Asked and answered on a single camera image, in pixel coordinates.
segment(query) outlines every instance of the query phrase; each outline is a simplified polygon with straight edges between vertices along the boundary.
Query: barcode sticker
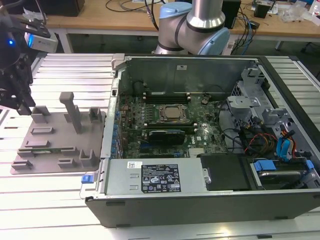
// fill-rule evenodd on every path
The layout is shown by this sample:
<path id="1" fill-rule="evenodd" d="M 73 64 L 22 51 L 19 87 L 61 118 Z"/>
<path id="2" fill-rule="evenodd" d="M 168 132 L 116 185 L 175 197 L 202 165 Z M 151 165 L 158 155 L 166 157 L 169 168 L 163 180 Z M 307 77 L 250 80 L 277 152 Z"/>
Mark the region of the barcode sticker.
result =
<path id="1" fill-rule="evenodd" d="M 128 169 L 140 169 L 142 166 L 142 161 L 128 161 Z"/>

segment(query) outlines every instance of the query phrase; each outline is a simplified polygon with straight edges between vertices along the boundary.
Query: computer case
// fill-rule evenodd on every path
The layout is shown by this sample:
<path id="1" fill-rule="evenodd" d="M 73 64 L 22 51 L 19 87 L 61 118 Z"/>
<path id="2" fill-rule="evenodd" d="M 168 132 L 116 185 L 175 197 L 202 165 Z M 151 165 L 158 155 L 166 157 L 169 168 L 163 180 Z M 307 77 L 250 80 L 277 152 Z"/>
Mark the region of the computer case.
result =
<path id="1" fill-rule="evenodd" d="M 4 5 L 11 4 L 17 0 L 2 0 Z M 79 15 L 82 10 L 85 0 L 39 0 L 43 11 L 47 15 L 59 15 L 66 17 L 76 17 Z M 10 14 L 22 14 L 24 8 L 33 11 L 39 12 L 39 8 L 35 0 L 26 0 L 22 5 L 13 7 L 8 10 Z"/>

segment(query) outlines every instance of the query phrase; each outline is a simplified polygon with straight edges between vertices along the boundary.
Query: black box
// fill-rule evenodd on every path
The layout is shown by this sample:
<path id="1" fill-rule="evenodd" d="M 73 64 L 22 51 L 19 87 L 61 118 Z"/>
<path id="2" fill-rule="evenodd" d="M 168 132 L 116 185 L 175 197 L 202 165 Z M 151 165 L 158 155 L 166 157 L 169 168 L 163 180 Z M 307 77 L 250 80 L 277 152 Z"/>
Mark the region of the black box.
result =
<path id="1" fill-rule="evenodd" d="M 224 26 L 233 29 L 241 5 L 241 0 L 223 0 L 222 12 L 225 15 Z"/>
<path id="2" fill-rule="evenodd" d="M 11 4 L 17 0 L 2 0 L 2 4 Z M 76 17 L 85 4 L 85 0 L 38 0 L 47 15 Z M 39 13 L 36 0 L 26 0 L 22 5 L 10 8 L 9 14 L 22 14 L 23 7 L 29 11 Z"/>
<path id="3" fill-rule="evenodd" d="M 264 5 L 264 4 L 257 4 L 255 6 L 255 10 L 254 10 L 254 13 L 253 15 L 256 17 L 256 18 L 261 18 L 261 19 L 264 19 L 270 9 L 270 5 Z"/>

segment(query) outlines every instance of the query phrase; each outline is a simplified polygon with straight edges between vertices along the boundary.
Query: warning label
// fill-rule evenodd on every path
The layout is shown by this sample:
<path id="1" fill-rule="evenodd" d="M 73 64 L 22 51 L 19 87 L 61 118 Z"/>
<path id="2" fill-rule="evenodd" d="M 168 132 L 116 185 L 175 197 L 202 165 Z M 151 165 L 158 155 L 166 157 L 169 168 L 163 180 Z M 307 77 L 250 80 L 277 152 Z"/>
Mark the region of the warning label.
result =
<path id="1" fill-rule="evenodd" d="M 141 176 L 144 194 L 181 192 L 178 164 L 142 165 Z"/>

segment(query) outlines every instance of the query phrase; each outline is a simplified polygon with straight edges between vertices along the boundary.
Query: gray plastic block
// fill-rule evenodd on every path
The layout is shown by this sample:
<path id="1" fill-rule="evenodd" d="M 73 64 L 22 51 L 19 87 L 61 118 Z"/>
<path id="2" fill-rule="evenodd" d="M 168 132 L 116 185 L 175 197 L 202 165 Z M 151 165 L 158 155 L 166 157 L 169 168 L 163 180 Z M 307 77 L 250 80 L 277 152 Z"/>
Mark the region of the gray plastic block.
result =
<path id="1" fill-rule="evenodd" d="M 26 159 L 22 159 L 22 160 L 19 160 L 19 161 L 14 161 L 12 164 L 11 164 L 11 167 L 15 170 L 30 170 L 33 165 L 31 162 L 29 162 L 28 160 Z"/>
<path id="2" fill-rule="evenodd" d="M 75 168 L 77 166 L 73 158 L 59 158 L 58 165 L 62 169 Z"/>
<path id="3" fill-rule="evenodd" d="M 35 127 L 31 129 L 31 134 L 32 135 L 37 135 L 37 134 L 52 134 L 54 132 L 53 127 Z"/>
<path id="4" fill-rule="evenodd" d="M 27 141 L 24 145 L 26 148 L 45 148 L 50 145 L 48 140 L 40 140 L 40 141 Z"/>
<path id="5" fill-rule="evenodd" d="M 93 123 L 94 121 L 102 122 L 102 115 L 100 108 L 98 107 L 90 107 L 89 109 L 89 118 L 90 122 Z"/>
<path id="6" fill-rule="evenodd" d="M 32 152 L 32 151 L 21 151 L 21 149 L 20 150 L 18 150 L 17 151 L 17 154 L 21 157 L 21 158 L 27 158 L 27 157 L 32 157 L 32 158 L 34 158 L 35 157 L 35 155 L 34 155 L 34 153 Z"/>
<path id="7" fill-rule="evenodd" d="M 63 149 L 61 150 L 61 153 L 64 155 L 64 156 L 74 156 L 74 155 L 77 155 L 79 153 L 78 149 L 73 146 L 71 147 L 70 149 Z"/>
<path id="8" fill-rule="evenodd" d="M 97 170 L 106 113 L 101 112 L 99 108 L 92 108 L 90 112 L 90 114 L 88 112 L 77 113 L 77 108 L 74 107 L 72 114 L 77 116 L 77 120 L 81 122 L 81 133 L 76 133 L 73 120 L 67 122 L 65 112 L 42 111 L 45 122 L 37 123 L 36 120 L 31 123 L 14 161 L 14 164 L 18 165 L 12 166 L 11 174 Z M 21 161 L 28 161 L 30 165 L 21 165 L 23 164 L 20 163 Z"/>
<path id="9" fill-rule="evenodd" d="M 65 105 L 65 108 L 68 112 L 68 116 L 65 116 L 66 121 L 69 123 L 70 121 L 73 124 L 74 130 L 77 134 L 81 133 L 81 118 L 80 118 L 80 111 L 78 106 L 74 105 L 74 93 L 71 91 L 61 92 L 60 94 L 60 103 Z"/>
<path id="10" fill-rule="evenodd" d="M 47 123 L 46 117 L 49 116 L 50 112 L 46 106 L 35 106 L 31 112 L 31 117 L 33 121 L 37 124 Z"/>
<path id="11" fill-rule="evenodd" d="M 81 149 L 79 159 L 82 162 L 82 165 L 86 167 L 94 166 L 98 161 L 92 149 L 90 150 L 89 155 L 86 155 L 85 151 Z"/>

